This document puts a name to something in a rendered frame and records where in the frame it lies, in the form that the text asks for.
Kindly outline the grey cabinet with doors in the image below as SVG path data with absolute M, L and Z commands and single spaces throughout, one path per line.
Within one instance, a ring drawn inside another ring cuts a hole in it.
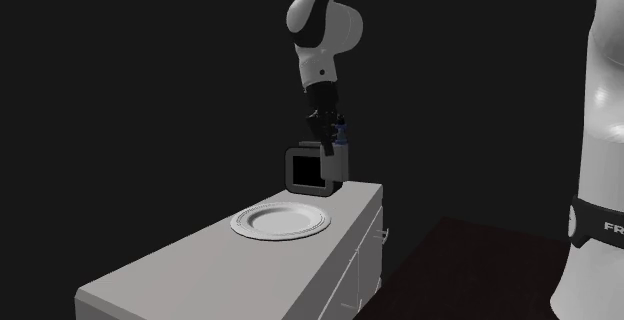
M 353 320 L 380 286 L 382 198 L 361 182 L 327 198 L 282 191 L 269 202 L 315 206 L 329 226 L 260 241 L 223 219 L 80 287 L 76 320 Z

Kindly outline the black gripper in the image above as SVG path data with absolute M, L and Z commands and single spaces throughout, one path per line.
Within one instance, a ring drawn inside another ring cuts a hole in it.
M 305 88 L 312 113 L 306 118 L 314 138 L 319 141 L 326 156 L 333 156 L 333 140 L 335 139 L 335 124 L 337 121 L 339 101 L 335 82 L 317 82 Z

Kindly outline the dark red robot stand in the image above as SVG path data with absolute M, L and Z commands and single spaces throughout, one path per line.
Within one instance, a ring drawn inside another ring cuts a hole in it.
M 354 320 L 559 320 L 570 244 L 443 218 Z

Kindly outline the grey box with black front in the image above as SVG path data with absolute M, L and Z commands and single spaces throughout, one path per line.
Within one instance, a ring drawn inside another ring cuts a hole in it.
M 320 142 L 302 141 L 285 151 L 285 187 L 290 193 L 330 197 L 349 180 L 348 145 L 333 145 L 327 155 Z

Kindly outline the white round plate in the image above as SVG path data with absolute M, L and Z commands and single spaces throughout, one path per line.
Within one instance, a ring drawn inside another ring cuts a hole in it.
M 298 202 L 261 203 L 235 214 L 230 228 L 240 236 L 259 241 L 291 241 L 308 238 L 331 224 L 321 208 Z

